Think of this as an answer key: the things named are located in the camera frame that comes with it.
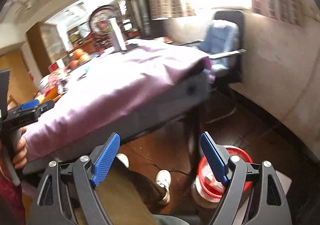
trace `finger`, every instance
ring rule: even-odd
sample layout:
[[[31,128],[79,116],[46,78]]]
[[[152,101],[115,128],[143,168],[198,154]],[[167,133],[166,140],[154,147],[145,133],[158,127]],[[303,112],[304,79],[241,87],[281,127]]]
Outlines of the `finger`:
[[[24,137],[21,137],[21,139],[17,143],[17,149],[16,151],[21,151],[26,146],[26,139]]]
[[[22,134],[25,134],[25,132],[27,131],[27,127],[22,127],[21,130],[22,130]]]
[[[15,169],[21,169],[24,168],[25,165],[27,164],[27,158],[24,158],[22,161],[14,165]]]
[[[15,165],[15,164],[18,164],[21,160],[23,160],[27,155],[27,149],[24,148],[23,150],[21,150],[20,152],[18,152],[16,154],[16,156],[13,158],[12,160],[12,163]]]

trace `red and white bucket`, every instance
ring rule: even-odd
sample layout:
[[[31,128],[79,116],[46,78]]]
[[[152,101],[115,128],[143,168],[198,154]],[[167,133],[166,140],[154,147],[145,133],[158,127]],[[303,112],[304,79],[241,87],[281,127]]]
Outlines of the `red and white bucket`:
[[[225,146],[225,148],[230,155],[237,155],[243,161],[252,163],[252,159],[250,158],[250,156],[241,148],[237,148],[234,146]],[[210,184],[208,183],[208,177],[213,177]],[[246,182],[244,184],[244,192],[246,192],[250,188],[251,184],[252,182]],[[204,208],[216,208],[223,194],[223,188],[221,189],[221,187],[221,184],[219,185],[218,182],[215,182],[215,178],[207,159],[205,158],[205,156],[202,157],[198,165],[198,173],[196,179],[191,186],[191,194],[194,201]]]

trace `human hand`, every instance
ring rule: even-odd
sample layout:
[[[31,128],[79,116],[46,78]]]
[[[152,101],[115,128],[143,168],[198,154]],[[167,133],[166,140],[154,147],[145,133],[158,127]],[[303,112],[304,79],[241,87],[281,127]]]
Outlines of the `human hand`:
[[[24,134],[26,132],[26,127],[22,128],[22,134]],[[21,139],[18,141],[17,143],[17,148],[16,148],[16,155],[12,160],[12,164],[14,166],[15,169],[22,169],[25,167],[26,163],[27,163],[27,149],[26,149],[26,139],[21,136]],[[7,169],[7,165],[5,164],[5,162],[3,161],[3,158],[0,157],[0,168],[1,168],[1,172],[4,176],[11,178],[10,173]]]

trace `person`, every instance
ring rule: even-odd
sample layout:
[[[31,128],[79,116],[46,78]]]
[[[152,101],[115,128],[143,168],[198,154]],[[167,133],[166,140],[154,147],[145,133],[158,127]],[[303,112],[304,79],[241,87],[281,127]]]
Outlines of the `person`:
[[[26,140],[23,136],[17,144],[16,152],[12,163],[15,169],[22,169],[27,163]],[[0,171],[0,224],[25,225],[21,185],[18,187],[13,185],[7,167],[1,158]],[[169,171],[160,170],[155,181],[152,181],[138,172],[129,170],[127,156],[120,153],[115,157],[105,181],[96,187],[96,191],[114,225],[188,225],[179,218],[153,215],[148,210],[148,207],[155,203],[169,204],[170,184]],[[70,189],[70,196],[77,199],[75,187],[73,190]],[[87,224],[81,208],[75,207],[74,211],[78,224]],[[8,223],[8,220],[12,219],[9,213],[13,214],[18,222],[15,220]]]
[[[12,160],[15,169],[22,169],[27,163],[26,140],[21,136],[17,143],[16,155]],[[13,214],[17,221],[11,221]],[[2,157],[0,157],[0,224],[26,224],[25,209],[22,202],[21,185],[16,187],[11,181],[10,173]]]

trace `chair armrest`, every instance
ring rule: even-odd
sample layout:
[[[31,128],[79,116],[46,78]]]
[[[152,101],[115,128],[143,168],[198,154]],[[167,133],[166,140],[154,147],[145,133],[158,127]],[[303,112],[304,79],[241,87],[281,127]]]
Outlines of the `chair armrest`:
[[[218,54],[209,55],[209,58],[210,59],[220,59],[220,58],[233,56],[233,55],[241,55],[241,54],[244,54],[245,52],[246,52],[246,50],[239,49],[239,50],[235,50],[235,51],[222,52],[222,53],[218,53]]]
[[[198,43],[198,42],[202,42],[203,40],[202,39],[197,39],[195,41],[190,41],[190,42],[186,42],[186,43],[182,43],[182,44],[179,44],[177,46],[185,46],[185,45],[188,45],[188,44],[192,44],[192,43]]]

